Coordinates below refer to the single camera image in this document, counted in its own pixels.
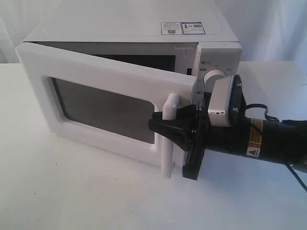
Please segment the control panel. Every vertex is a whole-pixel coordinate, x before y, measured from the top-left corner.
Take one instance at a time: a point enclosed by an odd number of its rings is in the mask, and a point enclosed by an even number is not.
[[[212,92],[216,80],[236,74],[242,48],[239,42],[199,43],[192,75],[196,76],[192,103],[201,104],[203,94]]]

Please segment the microwave door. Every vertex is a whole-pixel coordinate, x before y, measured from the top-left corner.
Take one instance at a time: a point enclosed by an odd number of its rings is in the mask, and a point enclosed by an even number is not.
[[[171,94],[189,105],[195,77],[35,43],[16,51],[53,132],[159,167],[170,150],[182,168],[185,153],[163,148],[148,120]]]

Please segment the white microwave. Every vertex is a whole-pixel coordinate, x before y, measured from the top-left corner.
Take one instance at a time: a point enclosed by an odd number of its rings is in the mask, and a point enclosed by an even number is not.
[[[162,167],[186,153],[152,132],[235,75],[241,46],[210,0],[69,0],[16,48],[51,131]]]

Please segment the white wall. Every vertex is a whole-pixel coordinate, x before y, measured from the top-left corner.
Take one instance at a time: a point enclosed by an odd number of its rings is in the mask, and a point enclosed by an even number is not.
[[[0,63],[62,0],[0,0]],[[293,60],[307,73],[307,0],[214,0],[237,35],[242,60]]]

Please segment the warning label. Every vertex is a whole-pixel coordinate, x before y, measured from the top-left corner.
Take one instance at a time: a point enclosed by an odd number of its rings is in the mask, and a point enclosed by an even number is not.
[[[251,119],[251,123],[258,129],[254,128],[253,126],[250,127],[248,150],[246,155],[258,157],[262,143],[261,133],[263,132],[263,121],[259,119]]]
[[[181,23],[183,34],[185,35],[204,35],[205,30],[203,29],[202,23]]]
[[[162,35],[182,35],[181,23],[161,23]]]

